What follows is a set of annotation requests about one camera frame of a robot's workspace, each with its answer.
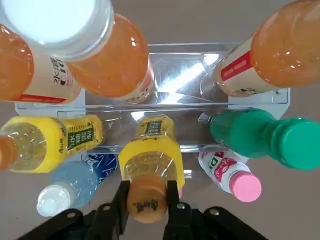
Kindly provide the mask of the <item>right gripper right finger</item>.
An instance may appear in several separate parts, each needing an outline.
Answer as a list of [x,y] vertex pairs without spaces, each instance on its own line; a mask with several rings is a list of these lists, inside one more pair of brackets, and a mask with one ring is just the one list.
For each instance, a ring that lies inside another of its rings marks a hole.
[[261,233],[223,207],[204,212],[180,201],[175,180],[167,182],[168,222],[165,240],[267,240]]

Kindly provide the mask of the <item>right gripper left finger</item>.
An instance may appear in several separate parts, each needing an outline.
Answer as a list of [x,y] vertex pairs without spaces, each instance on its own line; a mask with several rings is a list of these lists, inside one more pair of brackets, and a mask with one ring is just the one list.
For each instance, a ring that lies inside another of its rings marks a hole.
[[130,188],[122,181],[111,202],[84,215],[69,208],[18,237],[19,240],[118,240],[128,219],[126,199]]

